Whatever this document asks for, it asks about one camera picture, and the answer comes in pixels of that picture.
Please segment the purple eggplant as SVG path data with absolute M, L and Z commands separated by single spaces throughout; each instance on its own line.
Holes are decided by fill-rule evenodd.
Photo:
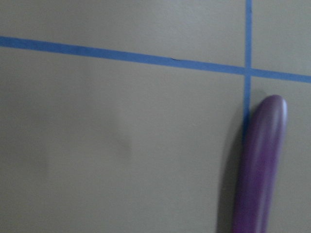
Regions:
M 239 165 L 233 233 L 267 230 L 287 118 L 287 103 L 280 95 L 266 97 L 253 112 Z

